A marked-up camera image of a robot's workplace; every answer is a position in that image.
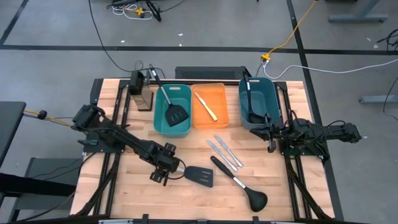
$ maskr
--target plastic tray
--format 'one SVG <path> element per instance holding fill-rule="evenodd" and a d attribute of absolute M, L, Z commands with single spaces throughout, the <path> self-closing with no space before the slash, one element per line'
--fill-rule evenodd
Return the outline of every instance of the plastic tray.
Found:
<path fill-rule="evenodd" d="M 253 112 L 264 116 L 270 113 L 271 122 L 279 119 L 279 106 L 274 83 L 268 78 L 249 78 L 251 89 L 251 107 Z M 262 124 L 252 124 L 248 121 L 248 93 L 245 82 L 239 82 L 239 111 L 242 126 L 246 129 L 256 128 Z"/>
<path fill-rule="evenodd" d="M 156 92 L 154 129 L 158 133 L 170 138 L 182 138 L 189 134 L 192 120 L 192 92 L 189 86 L 182 84 L 163 85 L 170 101 L 175 105 L 182 106 L 188 113 L 189 118 L 178 125 L 170 127 L 166 121 L 165 112 L 169 104 L 160 88 Z"/>
<path fill-rule="evenodd" d="M 228 107 L 226 105 L 225 86 L 222 83 L 195 84 L 192 89 L 192 108 L 193 108 L 193 126 L 195 128 L 225 128 L 228 126 Z M 214 121 L 205 107 L 200 103 L 197 92 L 206 105 L 216 115 L 217 121 Z"/>

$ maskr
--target white cable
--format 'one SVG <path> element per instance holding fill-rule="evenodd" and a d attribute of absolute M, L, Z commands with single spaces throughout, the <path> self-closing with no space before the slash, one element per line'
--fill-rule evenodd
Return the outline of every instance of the white cable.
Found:
<path fill-rule="evenodd" d="M 350 73 L 350 72 L 357 72 L 357 71 L 364 70 L 364 69 L 367 69 L 367 68 L 375 68 L 375 67 L 380 67 L 380 66 L 389 65 L 389 64 L 394 63 L 394 62 L 396 62 L 396 61 L 398 61 L 398 59 L 392 60 L 392 61 L 390 61 L 390 62 L 382 63 L 382 64 L 379 64 L 379 65 L 370 65 L 370 66 L 366 66 L 366 67 L 363 67 L 363 68 L 357 68 L 357 69 L 354 69 L 354 70 L 343 71 L 343 72 L 334 72 L 334 71 L 328 71 L 328 70 L 321 70 L 321 69 L 317 69 L 317 68 L 308 68 L 308 67 L 304 67 L 304 66 L 301 66 L 301 65 L 291 65 L 291 66 L 287 67 L 278 77 L 270 77 L 270 76 L 267 74 L 267 72 L 266 72 L 266 67 L 267 67 L 267 64 L 268 64 L 269 60 L 267 60 L 266 63 L 265 63 L 262 67 L 263 67 L 263 69 L 264 69 L 264 74 L 266 75 L 266 77 L 268 77 L 268 78 L 270 78 L 270 79 L 272 79 L 272 80 L 275 80 L 275 79 L 278 79 L 278 78 L 282 77 L 282 75 L 284 75 L 284 73 L 285 73 L 288 69 L 290 69 L 290 68 L 292 68 L 292 67 L 306 68 L 306 69 L 313 70 L 313 71 L 327 72 L 327 73 L 333 73 L 333 74 L 345 74 L 345 73 Z"/>
<path fill-rule="evenodd" d="M 152 19 L 152 18 L 154 17 L 154 15 L 153 15 L 153 13 L 152 13 L 151 11 L 143 11 L 143 12 L 142 12 L 142 13 L 146 13 L 146 12 L 150 13 L 150 18 L 129 17 L 129 16 L 126 14 L 126 11 L 127 11 L 127 12 L 129 11 L 128 9 L 130 9 L 130 10 L 136 10 L 136 9 L 138 9 L 138 7 L 137 7 L 137 5 L 135 5 L 135 4 L 130 4 L 130 5 L 127 5 L 126 7 L 114 7 L 114 6 L 112 6 L 112 12 L 113 12 L 113 14 L 118 15 L 118 16 L 124 15 L 124 16 L 126 16 L 126 18 L 128 18 L 128 19 L 149 20 L 149 19 Z"/>

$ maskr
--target black spatula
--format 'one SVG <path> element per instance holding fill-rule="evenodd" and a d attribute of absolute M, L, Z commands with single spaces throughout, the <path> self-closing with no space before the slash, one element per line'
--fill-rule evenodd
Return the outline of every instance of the black spatula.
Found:
<path fill-rule="evenodd" d="M 195 167 L 195 166 L 188 166 L 187 168 L 178 168 L 177 171 L 183 172 L 184 177 L 188 180 L 192 180 L 198 184 L 202 184 L 206 187 L 213 187 L 213 175 L 214 172 L 212 169 L 202 168 L 202 167 Z"/>
<path fill-rule="evenodd" d="M 170 101 L 169 97 L 166 94 L 166 91 L 163 88 L 162 83 L 160 82 L 160 78 L 157 76 L 155 72 L 155 68 L 152 65 L 149 65 L 149 69 L 152 72 L 154 78 L 156 79 L 159 88 L 162 90 L 163 95 L 167 100 L 167 103 L 169 104 L 169 108 L 167 108 L 165 116 L 166 116 L 166 121 L 170 125 L 170 127 L 175 126 L 181 123 L 182 121 L 188 119 L 189 115 L 185 111 L 185 109 L 180 105 L 172 104 L 172 102 Z"/>
<path fill-rule="evenodd" d="M 268 202 L 268 197 L 266 194 L 262 192 L 257 192 L 255 190 L 250 189 L 249 187 L 246 187 L 238 178 L 236 178 L 231 171 L 216 157 L 211 156 L 210 159 L 216 164 L 218 168 L 220 168 L 228 177 L 232 178 L 235 180 L 236 183 L 239 184 L 243 188 L 243 190 L 247 193 L 249 197 L 249 203 L 250 203 L 250 208 L 254 212 L 260 212 Z"/>
<path fill-rule="evenodd" d="M 252 124 L 264 124 L 264 117 L 253 112 L 251 108 L 251 91 L 250 91 L 250 82 L 247 71 L 243 71 L 243 79 L 246 84 L 246 91 L 248 93 L 248 120 Z"/>

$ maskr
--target knife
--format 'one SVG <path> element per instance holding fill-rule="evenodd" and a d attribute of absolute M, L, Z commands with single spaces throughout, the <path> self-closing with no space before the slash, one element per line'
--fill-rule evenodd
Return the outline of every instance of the knife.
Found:
<path fill-rule="evenodd" d="M 200 95 L 197 92 L 194 92 L 194 94 L 197 96 L 197 98 L 199 99 L 200 103 L 203 104 L 203 106 L 205 106 L 207 112 L 209 112 L 209 114 L 211 115 L 211 117 L 213 118 L 214 121 L 217 121 L 217 117 L 216 115 L 211 111 L 211 109 L 206 105 L 206 102 L 200 97 Z"/>
<path fill-rule="evenodd" d="M 212 143 L 212 142 L 209 141 L 209 140 L 206 140 L 206 142 L 207 142 L 207 144 L 209 144 L 209 146 L 210 146 L 211 148 L 213 148 L 214 151 L 216 151 L 216 152 L 225 160 L 226 163 L 228 163 L 228 165 L 232 168 L 232 170 L 234 170 L 235 172 L 238 171 L 238 168 L 236 168 L 236 167 L 232 164 L 232 162 L 229 161 L 229 159 L 228 159 L 227 157 L 224 156 L 224 154 L 221 152 L 221 150 L 218 149 L 218 147 L 217 147 L 214 143 Z"/>
<path fill-rule="evenodd" d="M 225 142 L 219 137 L 218 135 L 214 135 L 214 138 L 217 139 L 218 143 L 222 145 L 222 147 L 231 155 L 231 157 L 235 160 L 235 162 L 238 164 L 238 166 L 243 167 L 242 162 L 232 153 L 232 151 L 229 149 L 229 147 L 225 144 Z"/>

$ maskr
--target black ladle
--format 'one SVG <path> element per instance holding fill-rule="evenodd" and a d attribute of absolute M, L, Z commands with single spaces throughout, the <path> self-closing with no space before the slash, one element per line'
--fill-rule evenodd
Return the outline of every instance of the black ladle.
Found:
<path fill-rule="evenodd" d="M 231 171 L 216 157 L 211 156 L 210 157 L 211 161 L 216 164 L 218 168 L 220 168 L 228 177 L 232 178 L 235 180 L 236 183 L 239 184 L 243 188 L 243 190 L 247 193 L 249 197 L 249 203 L 250 203 L 250 208 L 254 212 L 260 212 L 268 202 L 268 197 L 266 194 L 262 192 L 257 192 L 255 190 L 250 189 L 249 187 L 246 187 L 238 178 L 236 178 Z"/>
<path fill-rule="evenodd" d="M 248 120 L 252 124 L 264 124 L 264 117 L 253 112 L 251 108 L 251 91 L 250 82 L 247 71 L 243 71 L 243 80 L 246 86 L 246 91 L 248 93 Z"/>

